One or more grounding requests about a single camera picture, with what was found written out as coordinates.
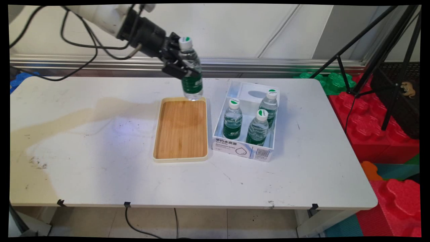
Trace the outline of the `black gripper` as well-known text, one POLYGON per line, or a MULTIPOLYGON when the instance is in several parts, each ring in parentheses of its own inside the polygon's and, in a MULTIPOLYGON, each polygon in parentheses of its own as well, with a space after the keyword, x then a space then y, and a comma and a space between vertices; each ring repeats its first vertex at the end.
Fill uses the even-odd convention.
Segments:
POLYGON ((156 57, 162 60, 162 72, 177 78, 198 78, 201 75, 201 61, 176 59, 171 51, 181 51, 180 36, 175 32, 166 35, 166 31, 149 19, 137 17, 137 23, 131 36, 129 44, 133 48, 141 46, 140 52, 148 57, 156 57))

